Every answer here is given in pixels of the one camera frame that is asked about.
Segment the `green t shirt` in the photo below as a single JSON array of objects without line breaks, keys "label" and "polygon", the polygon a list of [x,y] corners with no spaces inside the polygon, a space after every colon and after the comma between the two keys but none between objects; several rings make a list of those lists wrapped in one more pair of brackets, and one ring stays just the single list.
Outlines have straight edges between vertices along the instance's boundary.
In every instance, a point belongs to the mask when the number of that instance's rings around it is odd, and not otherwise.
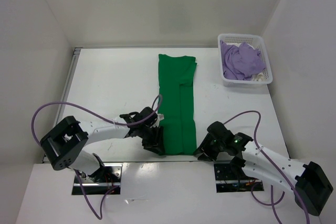
[{"label": "green t shirt", "polygon": [[160,126],[166,155],[192,155],[197,148],[193,83],[197,67],[192,56],[159,54],[159,94],[164,115]]}]

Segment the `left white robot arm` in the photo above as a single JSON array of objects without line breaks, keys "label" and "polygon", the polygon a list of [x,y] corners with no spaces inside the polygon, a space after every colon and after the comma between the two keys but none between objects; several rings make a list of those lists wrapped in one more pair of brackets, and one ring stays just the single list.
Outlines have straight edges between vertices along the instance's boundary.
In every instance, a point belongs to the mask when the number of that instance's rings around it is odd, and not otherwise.
[{"label": "left white robot arm", "polygon": [[84,147],[110,139],[139,137],[145,150],[163,155],[162,120],[163,114],[150,107],[121,114],[111,122],[80,122],[74,116],[67,116],[40,140],[40,145],[54,170],[71,168],[100,183],[112,177],[111,169],[97,154],[84,151]]}]

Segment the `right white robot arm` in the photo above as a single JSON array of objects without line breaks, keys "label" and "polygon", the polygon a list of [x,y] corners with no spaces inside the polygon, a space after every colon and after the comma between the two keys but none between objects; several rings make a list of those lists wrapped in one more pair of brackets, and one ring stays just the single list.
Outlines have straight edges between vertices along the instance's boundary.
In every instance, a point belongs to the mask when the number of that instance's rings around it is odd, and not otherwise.
[{"label": "right white robot arm", "polygon": [[201,161],[214,162],[220,153],[232,157],[230,172],[235,178],[253,177],[277,186],[293,195],[308,214],[319,216],[333,192],[325,172],[315,162],[305,164],[284,157],[261,145],[242,132],[236,134],[216,121],[207,128],[207,134],[194,155]]}]

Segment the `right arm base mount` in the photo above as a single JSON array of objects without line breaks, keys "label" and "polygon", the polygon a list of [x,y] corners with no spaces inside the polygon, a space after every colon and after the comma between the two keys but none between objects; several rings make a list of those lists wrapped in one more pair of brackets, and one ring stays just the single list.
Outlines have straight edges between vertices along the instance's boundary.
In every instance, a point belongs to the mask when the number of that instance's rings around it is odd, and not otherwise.
[{"label": "right arm base mount", "polygon": [[264,191],[260,179],[237,174],[229,162],[214,163],[214,174],[217,193]]}]

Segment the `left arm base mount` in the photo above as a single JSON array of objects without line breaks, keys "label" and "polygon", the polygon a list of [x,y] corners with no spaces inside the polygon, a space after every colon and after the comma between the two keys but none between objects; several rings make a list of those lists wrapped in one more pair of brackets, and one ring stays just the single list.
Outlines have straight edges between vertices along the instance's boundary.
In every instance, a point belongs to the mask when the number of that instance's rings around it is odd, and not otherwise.
[{"label": "left arm base mount", "polygon": [[83,195],[80,182],[87,195],[119,195],[121,192],[122,164],[106,164],[105,170],[99,178],[93,178],[80,172],[79,177],[75,175],[71,194],[74,196]]}]

